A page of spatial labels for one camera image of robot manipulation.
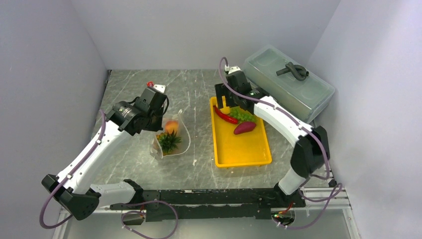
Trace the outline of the clear zip top bag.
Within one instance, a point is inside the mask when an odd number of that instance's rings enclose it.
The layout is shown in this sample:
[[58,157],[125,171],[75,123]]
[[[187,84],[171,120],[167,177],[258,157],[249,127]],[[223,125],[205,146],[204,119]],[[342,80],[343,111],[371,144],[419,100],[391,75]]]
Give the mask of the clear zip top bag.
[[155,159],[178,156],[190,148],[191,136],[183,121],[183,113],[180,109],[177,114],[164,116],[163,129],[152,138],[149,148],[150,155]]

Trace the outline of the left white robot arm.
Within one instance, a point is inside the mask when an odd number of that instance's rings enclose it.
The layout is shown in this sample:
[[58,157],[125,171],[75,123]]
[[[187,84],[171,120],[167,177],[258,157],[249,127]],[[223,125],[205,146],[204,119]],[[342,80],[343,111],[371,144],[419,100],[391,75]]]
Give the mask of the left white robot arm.
[[130,179],[116,184],[93,184],[97,173],[112,153],[135,134],[162,130],[166,109],[159,104],[122,101],[107,114],[102,115],[102,126],[86,148],[58,175],[47,174],[41,181],[50,193],[48,200],[55,199],[71,216],[84,220],[97,208],[126,204],[130,209],[142,205],[143,189]]

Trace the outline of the toy peach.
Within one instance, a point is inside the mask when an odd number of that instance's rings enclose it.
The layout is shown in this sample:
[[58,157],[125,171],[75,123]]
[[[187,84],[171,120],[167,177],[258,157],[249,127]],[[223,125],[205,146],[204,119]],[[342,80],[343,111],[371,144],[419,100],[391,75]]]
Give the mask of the toy peach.
[[177,120],[169,120],[166,122],[164,130],[167,133],[177,133],[179,130],[179,122]]

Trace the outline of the yellow plastic tray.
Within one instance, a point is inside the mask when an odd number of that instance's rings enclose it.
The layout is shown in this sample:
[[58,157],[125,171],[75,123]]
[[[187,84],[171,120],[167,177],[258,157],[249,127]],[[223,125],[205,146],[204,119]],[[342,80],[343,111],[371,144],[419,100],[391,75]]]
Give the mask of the yellow plastic tray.
[[272,162],[264,122],[255,117],[256,128],[235,135],[236,125],[221,119],[215,110],[216,97],[210,98],[215,164],[219,168],[262,166]]

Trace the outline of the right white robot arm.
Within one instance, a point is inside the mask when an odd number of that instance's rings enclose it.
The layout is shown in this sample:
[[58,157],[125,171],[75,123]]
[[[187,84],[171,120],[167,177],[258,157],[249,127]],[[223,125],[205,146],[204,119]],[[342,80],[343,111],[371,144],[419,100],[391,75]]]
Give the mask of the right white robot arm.
[[305,185],[314,172],[325,166],[329,171],[329,146],[326,130],[313,127],[289,113],[262,88],[252,88],[243,71],[232,67],[219,71],[221,84],[215,85],[217,107],[239,107],[272,126],[294,148],[290,168],[276,184],[274,200],[285,207],[296,191]]

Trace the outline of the orange toy pineapple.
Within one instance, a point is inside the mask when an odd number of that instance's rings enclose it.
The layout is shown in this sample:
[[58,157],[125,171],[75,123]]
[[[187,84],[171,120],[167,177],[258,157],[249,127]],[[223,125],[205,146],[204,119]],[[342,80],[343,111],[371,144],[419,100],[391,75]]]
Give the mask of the orange toy pineapple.
[[173,153],[179,148],[179,144],[182,142],[182,138],[177,133],[163,132],[156,136],[158,143],[162,149],[164,156]]

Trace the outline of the purple toy sweet potato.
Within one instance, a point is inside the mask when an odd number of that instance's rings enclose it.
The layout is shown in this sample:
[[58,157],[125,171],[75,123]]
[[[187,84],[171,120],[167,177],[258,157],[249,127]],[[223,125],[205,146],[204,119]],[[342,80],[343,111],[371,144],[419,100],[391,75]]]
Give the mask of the purple toy sweet potato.
[[239,135],[242,133],[251,132],[256,128],[256,123],[251,121],[245,121],[240,123],[233,131],[233,134]]

